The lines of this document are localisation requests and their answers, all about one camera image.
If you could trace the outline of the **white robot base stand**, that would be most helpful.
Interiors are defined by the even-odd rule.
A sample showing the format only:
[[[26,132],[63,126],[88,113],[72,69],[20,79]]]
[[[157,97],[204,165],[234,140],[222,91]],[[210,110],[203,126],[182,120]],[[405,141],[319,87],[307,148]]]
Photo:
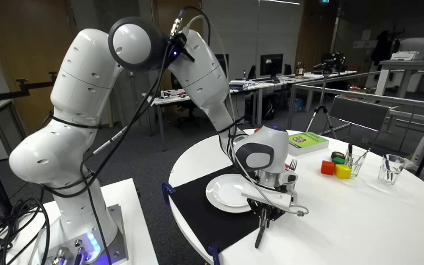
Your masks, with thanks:
[[[3,265],[159,265],[132,179],[34,206]]]

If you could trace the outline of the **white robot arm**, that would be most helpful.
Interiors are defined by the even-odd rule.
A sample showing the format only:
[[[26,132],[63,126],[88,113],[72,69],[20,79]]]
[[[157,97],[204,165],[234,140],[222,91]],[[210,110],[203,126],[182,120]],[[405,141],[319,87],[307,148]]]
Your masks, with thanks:
[[[85,168],[101,112],[123,70],[171,70],[191,101],[206,113],[224,154],[250,190],[249,210],[262,226],[307,209],[294,201],[296,176],[284,166],[287,134],[262,126],[254,134],[237,128],[225,104],[228,81],[206,40],[181,22],[169,34],[140,17],[123,17],[104,32],[85,28],[70,42],[54,79],[50,120],[10,153],[9,166],[20,179],[54,196],[59,219],[47,228],[41,263],[85,252],[88,262],[106,259],[120,234],[101,196],[97,175]]]

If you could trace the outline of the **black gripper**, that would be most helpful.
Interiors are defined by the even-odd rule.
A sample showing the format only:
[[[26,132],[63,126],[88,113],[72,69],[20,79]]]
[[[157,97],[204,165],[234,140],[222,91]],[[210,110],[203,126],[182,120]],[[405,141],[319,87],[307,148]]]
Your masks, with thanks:
[[[259,228],[265,229],[269,224],[284,213],[305,216],[309,209],[297,204],[294,196],[265,187],[246,184],[241,190],[241,196],[246,199],[253,213],[259,213]]]

